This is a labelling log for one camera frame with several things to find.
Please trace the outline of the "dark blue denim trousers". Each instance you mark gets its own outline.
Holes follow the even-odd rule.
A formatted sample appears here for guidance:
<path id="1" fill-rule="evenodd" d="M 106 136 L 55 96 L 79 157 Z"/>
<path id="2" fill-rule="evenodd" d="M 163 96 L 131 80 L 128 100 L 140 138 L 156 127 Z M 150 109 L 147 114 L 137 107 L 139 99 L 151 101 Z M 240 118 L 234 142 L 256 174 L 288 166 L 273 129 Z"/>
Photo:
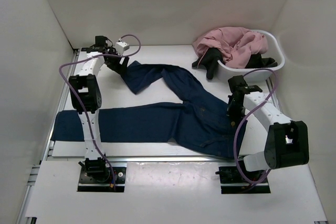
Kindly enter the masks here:
<path id="1" fill-rule="evenodd" d="M 99 111 L 103 142 L 162 143 L 174 140 L 196 152 L 233 158 L 240 150 L 245 123 L 233 123 L 227 103 L 207 92 L 186 69 L 164 64 L 131 63 L 122 79 L 134 94 L 163 79 L 180 103 L 161 102 Z"/>

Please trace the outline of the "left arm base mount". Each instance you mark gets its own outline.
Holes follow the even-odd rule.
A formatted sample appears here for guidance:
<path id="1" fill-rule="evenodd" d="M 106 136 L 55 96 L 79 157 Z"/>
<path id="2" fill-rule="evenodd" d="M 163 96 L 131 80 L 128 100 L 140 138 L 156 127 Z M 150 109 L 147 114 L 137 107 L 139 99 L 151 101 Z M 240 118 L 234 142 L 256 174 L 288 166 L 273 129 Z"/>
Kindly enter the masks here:
<path id="1" fill-rule="evenodd" d="M 78 163 L 81 167 L 78 179 L 78 192 L 123 193 L 127 176 L 126 166 L 114 166 L 113 173 L 109 164 L 102 158 L 86 159 Z"/>

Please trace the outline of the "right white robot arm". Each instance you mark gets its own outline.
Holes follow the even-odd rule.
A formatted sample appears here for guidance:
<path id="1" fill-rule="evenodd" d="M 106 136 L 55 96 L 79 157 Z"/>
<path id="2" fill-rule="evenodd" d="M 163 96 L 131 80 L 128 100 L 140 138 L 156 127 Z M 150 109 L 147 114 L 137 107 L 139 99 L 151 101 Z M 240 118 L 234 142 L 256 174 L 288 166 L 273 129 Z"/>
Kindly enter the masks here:
<path id="1" fill-rule="evenodd" d="M 229 96 L 227 115 L 237 127 L 234 136 L 236 177 L 247 182 L 255 171 L 305 165 L 309 161 L 308 127 L 303 121 L 294 121 L 280 112 L 265 96 L 262 89 L 249 86 L 243 76 L 228 80 L 232 94 Z M 247 155 L 243 164 L 238 160 L 237 141 L 240 130 L 251 115 L 267 131 L 263 151 Z"/>

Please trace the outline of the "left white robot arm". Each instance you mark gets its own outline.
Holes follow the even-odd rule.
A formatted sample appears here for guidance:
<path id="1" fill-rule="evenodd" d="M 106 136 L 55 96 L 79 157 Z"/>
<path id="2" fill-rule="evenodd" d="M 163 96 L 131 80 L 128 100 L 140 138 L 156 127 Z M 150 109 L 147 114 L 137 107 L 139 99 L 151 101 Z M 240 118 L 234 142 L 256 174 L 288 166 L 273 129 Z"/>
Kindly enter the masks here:
<path id="1" fill-rule="evenodd" d="M 71 103 L 77 111 L 83 130 L 86 147 L 85 161 L 81 163 L 87 176 L 99 183 L 115 184 L 115 173 L 106 158 L 102 147 L 99 130 L 99 110 L 102 96 L 98 85 L 97 75 L 104 64 L 117 73 L 126 68 L 129 58 L 121 63 L 124 52 L 130 45 L 121 39 L 108 46 L 105 36 L 96 36 L 95 44 L 86 51 L 86 59 L 79 72 L 68 79 L 71 90 Z"/>

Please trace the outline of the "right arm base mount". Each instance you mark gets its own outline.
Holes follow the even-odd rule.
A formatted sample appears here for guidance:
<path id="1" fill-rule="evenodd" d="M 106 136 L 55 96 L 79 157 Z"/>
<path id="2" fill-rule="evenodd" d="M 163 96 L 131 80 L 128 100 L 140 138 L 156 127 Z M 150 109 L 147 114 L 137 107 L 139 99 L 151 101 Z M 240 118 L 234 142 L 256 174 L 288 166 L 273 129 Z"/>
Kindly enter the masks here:
<path id="1" fill-rule="evenodd" d="M 270 194 L 268 180 L 252 185 L 241 177 L 235 166 L 220 166 L 215 172 L 219 176 L 222 195 Z"/>

